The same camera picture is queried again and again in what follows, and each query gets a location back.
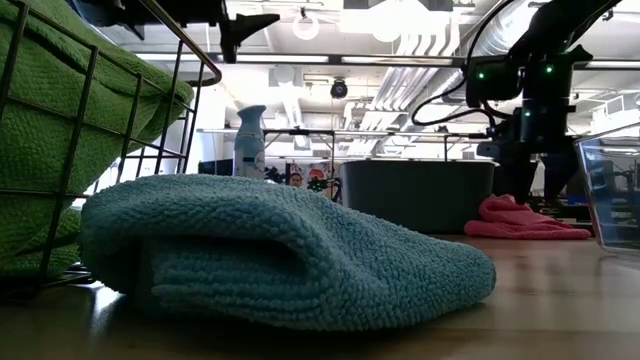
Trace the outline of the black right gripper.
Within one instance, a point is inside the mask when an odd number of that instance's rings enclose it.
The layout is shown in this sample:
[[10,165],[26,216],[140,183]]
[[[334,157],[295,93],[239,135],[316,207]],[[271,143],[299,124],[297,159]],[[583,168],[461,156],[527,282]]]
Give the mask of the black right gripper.
[[[567,197],[580,193],[578,159],[574,151],[575,136],[567,134],[567,115],[574,106],[546,106],[528,101],[512,114],[485,109],[502,119],[487,129],[488,139],[476,153],[493,160],[529,160],[546,155],[544,164],[544,199],[553,202],[563,189]],[[524,204],[538,167],[537,162],[499,162],[494,169],[494,194],[510,195]]]

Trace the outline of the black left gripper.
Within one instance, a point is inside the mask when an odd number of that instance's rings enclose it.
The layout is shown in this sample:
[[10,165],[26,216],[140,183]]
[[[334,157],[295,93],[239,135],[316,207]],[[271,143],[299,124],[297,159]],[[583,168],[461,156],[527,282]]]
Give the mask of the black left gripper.
[[237,62],[241,43],[280,20],[279,14],[238,14],[235,20],[225,19],[224,0],[156,0],[169,16],[180,25],[207,23],[221,32],[220,47],[225,63]]

